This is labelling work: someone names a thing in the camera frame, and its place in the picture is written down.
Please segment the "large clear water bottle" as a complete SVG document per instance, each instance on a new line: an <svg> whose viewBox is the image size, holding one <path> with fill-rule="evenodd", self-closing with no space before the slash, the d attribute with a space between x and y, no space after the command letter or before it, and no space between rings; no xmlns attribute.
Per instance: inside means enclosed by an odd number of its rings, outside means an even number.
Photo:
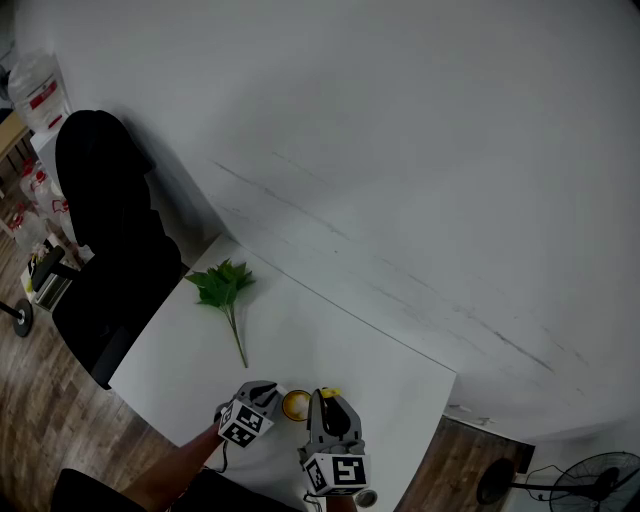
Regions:
<svg viewBox="0 0 640 512"><path fill-rule="evenodd" d="M22 122L34 132L49 132L68 115L58 62L42 49L18 60L9 74L8 94Z"/></svg>

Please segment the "person's black clothing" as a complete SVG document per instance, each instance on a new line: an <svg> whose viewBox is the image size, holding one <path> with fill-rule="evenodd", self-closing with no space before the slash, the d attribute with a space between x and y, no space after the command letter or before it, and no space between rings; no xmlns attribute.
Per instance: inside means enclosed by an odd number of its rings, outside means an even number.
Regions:
<svg viewBox="0 0 640 512"><path fill-rule="evenodd" d="M75 469L63 469L51 512L147 512L141 505ZM299 512L211 469L202 470L166 512Z"/></svg>

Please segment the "white storage box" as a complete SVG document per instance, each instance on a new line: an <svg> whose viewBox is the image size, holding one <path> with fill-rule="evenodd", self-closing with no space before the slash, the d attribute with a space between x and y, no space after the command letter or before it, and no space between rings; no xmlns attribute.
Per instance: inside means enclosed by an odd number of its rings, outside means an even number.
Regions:
<svg viewBox="0 0 640 512"><path fill-rule="evenodd" d="M52 312L79 271L71 252L51 235L30 256L20 282L32 306Z"/></svg>

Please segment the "green artificial leaf sprig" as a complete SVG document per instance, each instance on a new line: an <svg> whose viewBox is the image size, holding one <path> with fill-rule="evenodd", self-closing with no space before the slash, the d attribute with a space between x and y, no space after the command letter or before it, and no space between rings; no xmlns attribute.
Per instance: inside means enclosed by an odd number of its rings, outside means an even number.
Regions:
<svg viewBox="0 0 640 512"><path fill-rule="evenodd" d="M240 340L235 304L238 296L255 283L253 272L245 262L234 264L231 259L226 259L206 271L191 272L185 279L198 289L199 304L213 307L224 315L232 330L242 364L247 368L249 364Z"/></svg>

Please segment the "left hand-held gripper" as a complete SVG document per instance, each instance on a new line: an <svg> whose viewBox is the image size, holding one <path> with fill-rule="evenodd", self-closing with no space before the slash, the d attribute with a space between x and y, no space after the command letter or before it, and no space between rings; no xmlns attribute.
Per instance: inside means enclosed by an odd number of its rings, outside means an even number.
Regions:
<svg viewBox="0 0 640 512"><path fill-rule="evenodd" d="M272 417L282 408L286 390L272 381L246 382L232 399L217 407L214 421L219 435L246 448L274 424Z"/></svg>

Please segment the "person's left forearm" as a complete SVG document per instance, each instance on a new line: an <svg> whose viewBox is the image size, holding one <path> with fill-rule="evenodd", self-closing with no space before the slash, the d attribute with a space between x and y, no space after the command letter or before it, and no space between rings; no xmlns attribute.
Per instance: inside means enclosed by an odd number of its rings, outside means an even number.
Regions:
<svg viewBox="0 0 640 512"><path fill-rule="evenodd" d="M123 492L146 512L165 512L183 494L223 442L219 423L157 461Z"/></svg>

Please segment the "black stanchion post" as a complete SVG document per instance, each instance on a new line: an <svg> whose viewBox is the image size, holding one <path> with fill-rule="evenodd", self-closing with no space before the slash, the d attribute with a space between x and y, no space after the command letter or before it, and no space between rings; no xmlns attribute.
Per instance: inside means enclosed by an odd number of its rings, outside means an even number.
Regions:
<svg viewBox="0 0 640 512"><path fill-rule="evenodd" d="M0 311L12 317L12 325L17 336L25 338L33 326L33 308L26 298L18 300L14 307L0 301Z"/></svg>

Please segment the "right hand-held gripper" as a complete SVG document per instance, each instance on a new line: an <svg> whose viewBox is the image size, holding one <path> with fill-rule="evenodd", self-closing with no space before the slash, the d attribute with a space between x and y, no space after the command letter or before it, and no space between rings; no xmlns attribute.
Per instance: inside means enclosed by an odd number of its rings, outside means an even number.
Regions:
<svg viewBox="0 0 640 512"><path fill-rule="evenodd" d="M316 389L309 401L309 441L298 449L306 490L312 496L353 496L370 486L370 456L361 440L361 419L343 397L335 397L334 431L330 440L326 399Z"/></svg>

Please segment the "black pedestal fan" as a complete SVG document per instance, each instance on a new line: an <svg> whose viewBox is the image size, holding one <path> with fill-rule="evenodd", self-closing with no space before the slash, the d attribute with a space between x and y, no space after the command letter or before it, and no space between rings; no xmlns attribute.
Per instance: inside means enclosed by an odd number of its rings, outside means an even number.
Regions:
<svg viewBox="0 0 640 512"><path fill-rule="evenodd" d="M551 485L519 483L514 464L499 459L482 475L476 500L494 504L513 489L548 504L550 512L640 512L640 456L627 452L592 456L559 470Z"/></svg>

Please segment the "white table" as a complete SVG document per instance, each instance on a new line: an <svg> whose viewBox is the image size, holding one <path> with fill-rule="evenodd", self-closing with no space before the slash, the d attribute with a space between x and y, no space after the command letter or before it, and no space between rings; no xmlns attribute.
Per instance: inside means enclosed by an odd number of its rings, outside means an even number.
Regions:
<svg viewBox="0 0 640 512"><path fill-rule="evenodd" d="M208 427L247 381L286 390L337 388L362 421L376 503L393 512L412 481L455 375L356 319L226 237L195 262L245 263L255 282L239 297L236 328L180 282L117 368L113 390L176 445Z"/></svg>

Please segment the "black office chair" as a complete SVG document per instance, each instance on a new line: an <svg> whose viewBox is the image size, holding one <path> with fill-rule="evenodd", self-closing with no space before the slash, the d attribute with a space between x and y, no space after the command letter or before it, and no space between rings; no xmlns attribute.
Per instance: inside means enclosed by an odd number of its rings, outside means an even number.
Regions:
<svg viewBox="0 0 640 512"><path fill-rule="evenodd" d="M181 279L182 261L168 236L154 237L131 254L117 249L94 256L82 269L62 263L57 246L36 266L32 286L50 276L70 282L53 309L63 341L103 389L134 342Z"/></svg>

